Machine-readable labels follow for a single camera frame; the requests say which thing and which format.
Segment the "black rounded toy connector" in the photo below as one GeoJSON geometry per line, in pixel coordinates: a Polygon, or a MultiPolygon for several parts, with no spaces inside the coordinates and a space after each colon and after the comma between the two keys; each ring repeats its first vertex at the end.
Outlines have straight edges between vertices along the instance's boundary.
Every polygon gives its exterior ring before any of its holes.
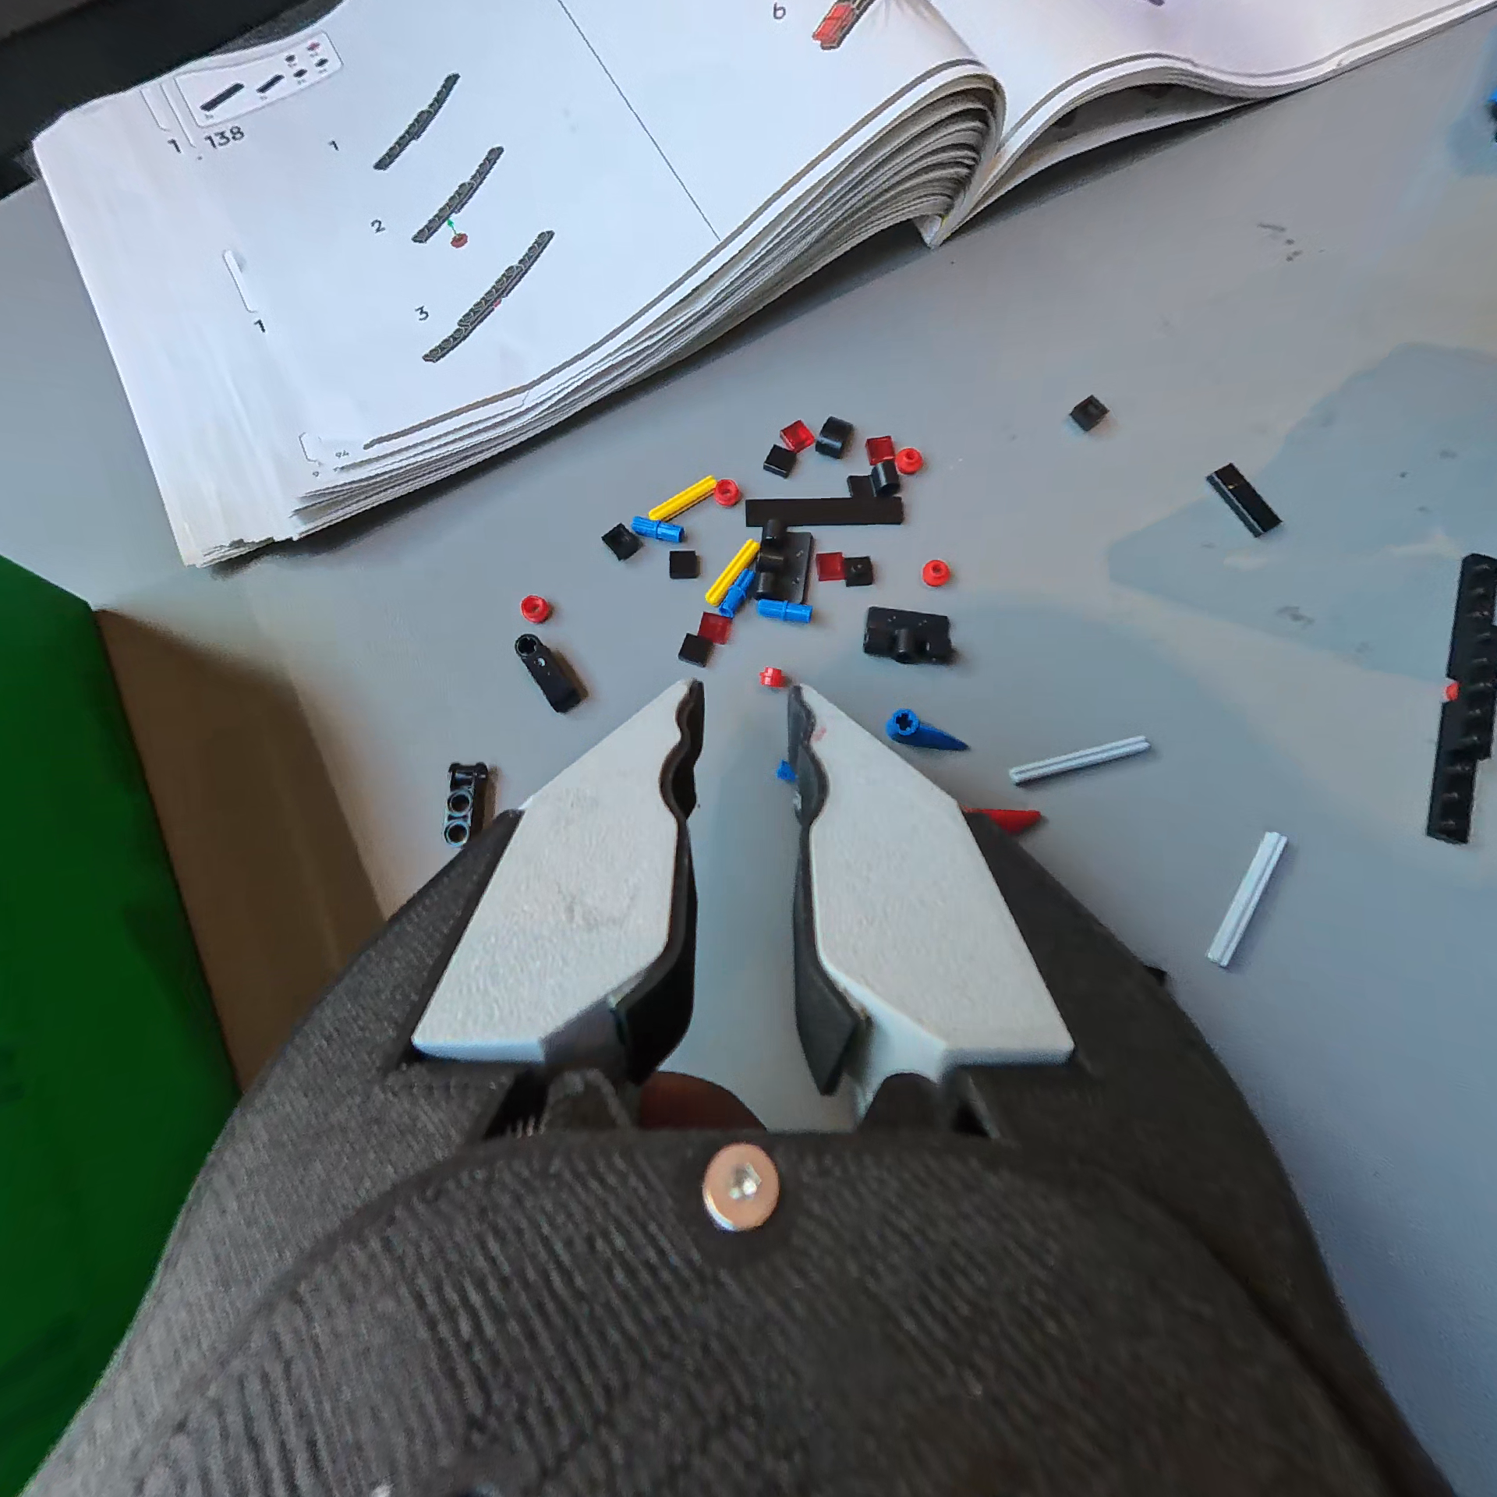
{"type": "Polygon", "coordinates": [[[578,680],[569,661],[535,632],[518,634],[515,640],[515,655],[529,671],[553,713],[564,715],[587,698],[587,690],[578,680]]]}

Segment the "cluster of small toy bricks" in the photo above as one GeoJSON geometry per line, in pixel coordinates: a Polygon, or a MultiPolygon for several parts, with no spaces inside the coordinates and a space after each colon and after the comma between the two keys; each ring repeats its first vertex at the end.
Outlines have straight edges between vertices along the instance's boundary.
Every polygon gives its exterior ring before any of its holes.
{"type": "MultiPolygon", "coordinates": [[[[818,454],[842,461],[849,455],[855,427],[842,418],[827,418],[818,430],[805,419],[790,422],[779,430],[777,444],[763,459],[760,472],[769,477],[795,477],[802,454],[818,454]]],[[[860,472],[846,477],[839,497],[872,498],[902,497],[904,480],[925,469],[925,454],[913,446],[899,446],[890,436],[871,436],[862,441],[866,461],[860,472]]],[[[821,497],[771,497],[771,498],[821,498],[821,497]]],[[[657,498],[641,515],[613,524],[602,535],[602,544],[618,561],[641,553],[646,543],[666,544],[666,573],[671,581],[695,581],[699,575],[699,556],[685,547],[687,526],[681,519],[704,505],[737,512],[743,519],[743,488],[731,477],[699,477],[680,492],[657,498]]],[[[894,529],[894,526],[819,526],[819,529],[894,529]]],[[[819,543],[818,526],[805,529],[814,538],[809,589],[805,603],[783,603],[771,598],[754,598],[755,556],[760,529],[748,529],[748,540],[734,550],[729,566],[709,581],[702,592],[699,623],[681,636],[678,660],[689,666],[704,666],[716,650],[731,640],[734,623],[745,612],[787,626],[809,626],[814,620],[811,578],[819,589],[871,589],[879,575],[867,553],[837,553],[819,543]]]]}

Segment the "short black smooth toy tile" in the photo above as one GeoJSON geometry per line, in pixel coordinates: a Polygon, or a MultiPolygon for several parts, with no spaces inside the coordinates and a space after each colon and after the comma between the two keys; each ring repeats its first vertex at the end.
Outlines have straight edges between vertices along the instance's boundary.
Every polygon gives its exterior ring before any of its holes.
{"type": "Polygon", "coordinates": [[[1210,472],[1207,484],[1256,540],[1281,529],[1281,515],[1235,464],[1210,472]]]}

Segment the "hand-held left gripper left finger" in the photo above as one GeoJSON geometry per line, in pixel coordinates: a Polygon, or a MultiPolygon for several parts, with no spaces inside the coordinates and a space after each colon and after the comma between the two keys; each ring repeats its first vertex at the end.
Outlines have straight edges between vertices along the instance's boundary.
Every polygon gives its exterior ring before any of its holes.
{"type": "Polygon", "coordinates": [[[504,817],[494,871],[415,1023],[418,1053],[643,1083],[680,1046],[702,717],[702,683],[685,678],[504,817]]]}

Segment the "black toy bracket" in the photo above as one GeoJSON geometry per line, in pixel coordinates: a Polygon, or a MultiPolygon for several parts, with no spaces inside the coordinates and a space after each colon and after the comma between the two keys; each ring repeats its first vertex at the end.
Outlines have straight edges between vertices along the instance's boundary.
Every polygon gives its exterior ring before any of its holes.
{"type": "Polygon", "coordinates": [[[894,660],[895,664],[949,664],[956,655],[949,615],[871,606],[862,626],[862,655],[894,660]]]}

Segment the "grey desk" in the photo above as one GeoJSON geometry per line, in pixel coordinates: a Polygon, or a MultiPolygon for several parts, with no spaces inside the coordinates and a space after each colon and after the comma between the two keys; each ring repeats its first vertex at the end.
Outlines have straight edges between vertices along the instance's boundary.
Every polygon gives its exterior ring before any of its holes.
{"type": "Polygon", "coordinates": [[[876,585],[734,626],[702,671],[695,1019],[675,1069],[834,1127],[792,1016],[795,823],[763,664],[881,732],[1160,967],[1272,1136],[1356,1331],[1462,1494],[1495,1494],[1495,763],[1425,836],[1452,606],[1495,553],[1495,18],[1282,101],[1099,151],[944,249],[871,239],[671,376],[297,547],[179,561],[40,186],[2,200],[2,556],[115,614],[196,876],[294,1016],[446,860],[450,758],[517,805],[681,678],[699,592],[601,535],[795,418],[925,450],[876,585]],[[1109,418],[1082,436],[1086,394],[1109,418]],[[1210,488],[1281,515],[1256,540],[1210,488]],[[527,592],[553,601],[529,626],[527,592]],[[867,606],[949,664],[862,655],[867,606]],[[587,698],[557,715],[535,632],[587,698]],[[1025,786],[1114,739],[1150,753],[1025,786]],[[1263,832],[1287,848],[1226,971],[1263,832]]]}

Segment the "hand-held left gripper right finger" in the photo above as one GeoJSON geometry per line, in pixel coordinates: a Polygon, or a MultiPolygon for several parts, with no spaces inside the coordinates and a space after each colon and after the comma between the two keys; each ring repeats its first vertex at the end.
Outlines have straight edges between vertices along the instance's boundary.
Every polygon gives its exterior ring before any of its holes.
{"type": "Polygon", "coordinates": [[[1073,1035],[960,803],[821,692],[787,698],[795,1020],[818,1095],[1058,1067],[1073,1035]]]}

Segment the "long black studded toy plate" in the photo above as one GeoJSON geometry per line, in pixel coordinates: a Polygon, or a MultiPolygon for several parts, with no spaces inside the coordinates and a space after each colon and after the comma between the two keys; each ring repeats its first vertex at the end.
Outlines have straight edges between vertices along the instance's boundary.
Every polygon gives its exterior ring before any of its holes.
{"type": "Polygon", "coordinates": [[[1495,732],[1495,557],[1469,553],[1454,596],[1425,836],[1469,842],[1473,786],[1495,732]]]}

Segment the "open instruction booklet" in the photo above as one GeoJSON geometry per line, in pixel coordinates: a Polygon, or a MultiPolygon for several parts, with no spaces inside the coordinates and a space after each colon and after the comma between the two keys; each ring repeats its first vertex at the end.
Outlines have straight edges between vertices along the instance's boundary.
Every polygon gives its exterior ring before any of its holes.
{"type": "Polygon", "coordinates": [[[32,142],[179,556],[456,477],[862,239],[1487,3],[342,3],[32,142]]]}

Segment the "black toy hinge piece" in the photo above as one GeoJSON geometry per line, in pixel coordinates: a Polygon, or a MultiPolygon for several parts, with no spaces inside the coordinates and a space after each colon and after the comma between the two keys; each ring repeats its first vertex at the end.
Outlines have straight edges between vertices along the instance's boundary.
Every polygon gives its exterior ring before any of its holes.
{"type": "Polygon", "coordinates": [[[792,529],[783,519],[760,526],[755,556],[754,598],[805,603],[809,589],[814,538],[792,529]]]}

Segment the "green plastic bin with divider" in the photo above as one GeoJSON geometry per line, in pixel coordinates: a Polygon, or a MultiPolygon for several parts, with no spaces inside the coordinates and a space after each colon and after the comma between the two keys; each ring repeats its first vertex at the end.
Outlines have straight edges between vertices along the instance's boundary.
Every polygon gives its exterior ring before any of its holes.
{"type": "Polygon", "coordinates": [[[92,1396],[233,1103],[97,615],[2,561],[2,1494],[92,1396]]]}

